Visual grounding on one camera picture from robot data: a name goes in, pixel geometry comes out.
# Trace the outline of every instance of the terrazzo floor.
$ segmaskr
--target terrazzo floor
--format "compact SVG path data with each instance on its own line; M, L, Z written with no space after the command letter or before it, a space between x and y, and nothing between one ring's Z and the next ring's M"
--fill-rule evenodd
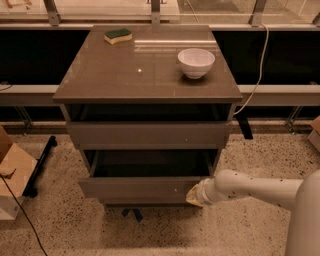
M284 255L290 213L253 198L197 208L143 208L142 222L121 208L104 209L84 198L78 178L87 177L68 135L57 135L40 175L36 198L23 204L48 255ZM11 135L39 157L49 135ZM232 134L217 171L235 169L259 177L303 179L320 169L320 154L307 134ZM43 255L26 218L0 221L0 255Z

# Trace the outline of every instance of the green sponge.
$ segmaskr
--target green sponge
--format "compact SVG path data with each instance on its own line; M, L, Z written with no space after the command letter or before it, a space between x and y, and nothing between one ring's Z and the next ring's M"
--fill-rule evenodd
M131 39L132 33L126 28L111 30L104 33L104 40L106 40L109 44L129 41Z

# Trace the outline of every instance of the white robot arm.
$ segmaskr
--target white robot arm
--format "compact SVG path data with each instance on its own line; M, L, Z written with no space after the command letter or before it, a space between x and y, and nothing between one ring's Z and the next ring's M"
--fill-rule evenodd
M253 178L222 170L195 185L186 200L202 207L245 196L291 211L286 256L320 255L320 170L305 180Z

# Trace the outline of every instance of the metal pole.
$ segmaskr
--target metal pole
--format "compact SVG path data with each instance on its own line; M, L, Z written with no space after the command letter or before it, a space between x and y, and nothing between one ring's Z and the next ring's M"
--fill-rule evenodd
M264 7L266 6L267 0L257 0L256 5L254 6L253 13L249 20L249 23L253 27L259 27L262 23L262 14Z
M43 0L43 2L48 12L49 23L52 26L59 26L59 24L61 23L61 18L54 0Z

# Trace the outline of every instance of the power cord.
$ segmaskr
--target power cord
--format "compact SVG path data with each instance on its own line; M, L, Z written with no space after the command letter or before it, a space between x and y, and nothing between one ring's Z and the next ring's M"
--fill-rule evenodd
M38 241L39 246L40 246L41 250L43 251L44 255L45 255L45 256L48 256L48 254L46 253L45 249L43 248L43 246L42 246L42 244L41 244L41 242L40 242L38 233L37 233L36 229L34 228L32 222L30 221L27 213L25 212L25 210L23 209L23 207L21 206L21 204L20 204L19 201L17 200L16 196L14 195L14 193L12 192L12 190L10 189L10 187L9 187L8 183L6 182L5 178L3 177L3 175L0 174L0 177L1 177L1 179L3 180L4 184L6 185L6 187L8 188L8 190L10 191L10 193L11 193L11 195L13 196L14 200L16 201L16 203L19 205L21 211L22 211L23 214L26 216L26 219L28 220L30 226L32 227L33 232L34 232L34 234L36 235L37 241Z
M253 88L249 98L246 100L246 102L243 104L243 106L237 112L234 112L233 115L239 114L248 105L248 103L250 102L250 100L253 97L254 93L256 92L256 89L260 85L260 81L261 81L262 74L263 74L264 56L265 56L265 53L266 53L266 49L267 49L267 45L268 45L268 41L269 41L269 34L270 34L269 28L265 24L263 24L263 23L261 23L261 24L262 24L262 26L265 27L265 29L267 31L267 36L266 36L266 40L264 42L264 47L263 47L262 56L261 56L261 60L260 60L259 79L258 79L258 82L257 82L256 86Z

